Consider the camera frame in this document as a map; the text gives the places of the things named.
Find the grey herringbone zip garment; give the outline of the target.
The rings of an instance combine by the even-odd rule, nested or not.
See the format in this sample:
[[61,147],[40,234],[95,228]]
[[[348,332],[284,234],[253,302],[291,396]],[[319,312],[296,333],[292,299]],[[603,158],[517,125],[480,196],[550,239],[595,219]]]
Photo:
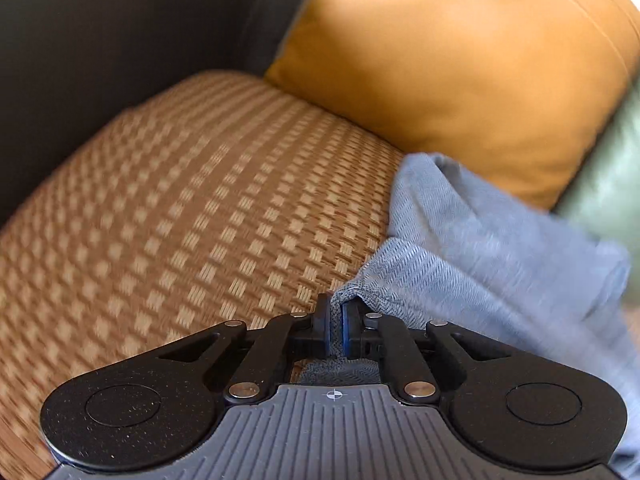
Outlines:
[[390,193],[386,241],[334,292],[331,334],[344,302],[422,328],[448,321],[593,374],[625,401],[612,458],[639,474],[639,352],[622,312],[630,272],[623,246],[533,210],[441,154],[405,157]]

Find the woven brown seat mat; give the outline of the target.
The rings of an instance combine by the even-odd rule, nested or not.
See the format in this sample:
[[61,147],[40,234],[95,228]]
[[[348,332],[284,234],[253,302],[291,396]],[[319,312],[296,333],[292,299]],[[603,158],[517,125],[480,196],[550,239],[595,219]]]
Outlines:
[[125,110],[1,231],[1,472],[52,466],[57,385],[228,318],[311,309],[382,243],[401,152],[247,75]]

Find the green leather cushion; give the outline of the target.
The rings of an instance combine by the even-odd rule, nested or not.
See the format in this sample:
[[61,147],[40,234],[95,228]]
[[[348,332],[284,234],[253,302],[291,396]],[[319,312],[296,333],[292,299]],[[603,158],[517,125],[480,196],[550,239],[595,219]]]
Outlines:
[[555,212],[639,252],[639,89],[626,95]]

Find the mustard leather cushion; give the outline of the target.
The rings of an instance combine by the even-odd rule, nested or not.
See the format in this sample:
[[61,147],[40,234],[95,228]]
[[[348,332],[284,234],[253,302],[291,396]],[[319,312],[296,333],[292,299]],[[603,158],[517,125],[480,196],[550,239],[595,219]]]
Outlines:
[[549,209],[638,69],[638,0],[305,0],[266,76]]

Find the dark grey sofa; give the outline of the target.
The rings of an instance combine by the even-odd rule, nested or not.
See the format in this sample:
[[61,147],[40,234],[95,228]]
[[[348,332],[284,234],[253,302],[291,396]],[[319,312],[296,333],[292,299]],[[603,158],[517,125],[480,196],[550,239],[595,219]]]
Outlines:
[[262,75],[304,0],[1,0],[1,214],[112,117],[203,70]]

